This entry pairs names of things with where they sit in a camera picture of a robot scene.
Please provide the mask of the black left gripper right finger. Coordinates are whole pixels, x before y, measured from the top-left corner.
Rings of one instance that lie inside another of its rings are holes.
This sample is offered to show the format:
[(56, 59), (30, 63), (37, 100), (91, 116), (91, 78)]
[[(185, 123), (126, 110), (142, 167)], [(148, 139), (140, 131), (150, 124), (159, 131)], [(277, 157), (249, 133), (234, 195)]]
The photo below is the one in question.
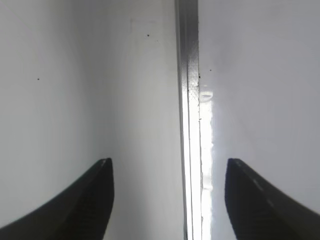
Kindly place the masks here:
[(238, 240), (318, 240), (320, 216), (237, 158), (227, 161), (224, 201)]

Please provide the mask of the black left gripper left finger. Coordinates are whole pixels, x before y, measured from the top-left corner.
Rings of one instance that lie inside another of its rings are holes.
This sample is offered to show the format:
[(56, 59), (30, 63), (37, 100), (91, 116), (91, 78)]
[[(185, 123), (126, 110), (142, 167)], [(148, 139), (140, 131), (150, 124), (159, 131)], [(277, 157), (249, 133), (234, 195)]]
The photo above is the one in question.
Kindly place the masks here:
[(2, 227), (2, 240), (102, 240), (114, 203), (111, 158), (97, 161), (56, 197)]

